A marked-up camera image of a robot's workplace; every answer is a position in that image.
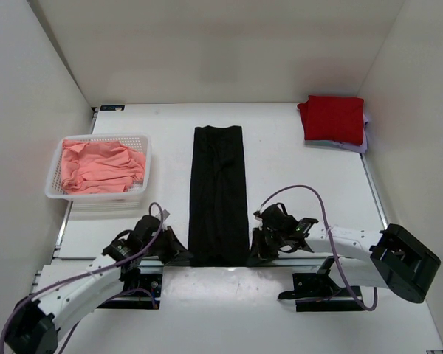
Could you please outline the black t shirt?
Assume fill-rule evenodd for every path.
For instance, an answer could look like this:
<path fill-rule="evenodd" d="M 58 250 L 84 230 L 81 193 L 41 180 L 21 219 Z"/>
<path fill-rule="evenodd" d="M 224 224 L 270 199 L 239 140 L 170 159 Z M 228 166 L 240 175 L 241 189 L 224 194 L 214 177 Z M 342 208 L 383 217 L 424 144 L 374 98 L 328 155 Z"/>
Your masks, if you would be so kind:
<path fill-rule="evenodd" d="M 197 127 L 190 174 L 190 261 L 242 263 L 250 253 L 242 127 Z"/>

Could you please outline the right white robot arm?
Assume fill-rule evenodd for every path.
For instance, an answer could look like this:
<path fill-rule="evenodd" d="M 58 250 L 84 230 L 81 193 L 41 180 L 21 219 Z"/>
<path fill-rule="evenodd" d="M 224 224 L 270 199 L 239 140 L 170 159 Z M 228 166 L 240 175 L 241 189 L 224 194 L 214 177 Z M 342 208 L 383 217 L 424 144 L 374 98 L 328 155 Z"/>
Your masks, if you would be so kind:
<path fill-rule="evenodd" d="M 282 203 L 257 211 L 260 226 L 253 229 L 250 262 L 271 263 L 282 253 L 306 251 L 328 256 L 314 273 L 295 273 L 294 288 L 280 300 L 332 301 L 356 296 L 361 287 L 387 288 L 412 303 L 422 303 L 441 260 L 406 228 L 389 224 L 369 232 L 326 226 L 315 218 L 296 220 Z"/>

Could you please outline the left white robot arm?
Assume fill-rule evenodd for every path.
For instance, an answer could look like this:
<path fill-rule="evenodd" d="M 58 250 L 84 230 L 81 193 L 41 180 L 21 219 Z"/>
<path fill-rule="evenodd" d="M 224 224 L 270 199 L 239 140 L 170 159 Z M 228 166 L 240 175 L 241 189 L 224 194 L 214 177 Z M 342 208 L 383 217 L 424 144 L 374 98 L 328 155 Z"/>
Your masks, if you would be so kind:
<path fill-rule="evenodd" d="M 145 215 L 133 229 L 119 233 L 81 273 L 22 299 L 4 326 L 0 350 L 54 353 L 80 320 L 115 298 L 143 297 L 157 308 L 158 289 L 141 278 L 140 263 L 146 257 L 158 257 L 166 266 L 192 256 L 171 227 Z"/>

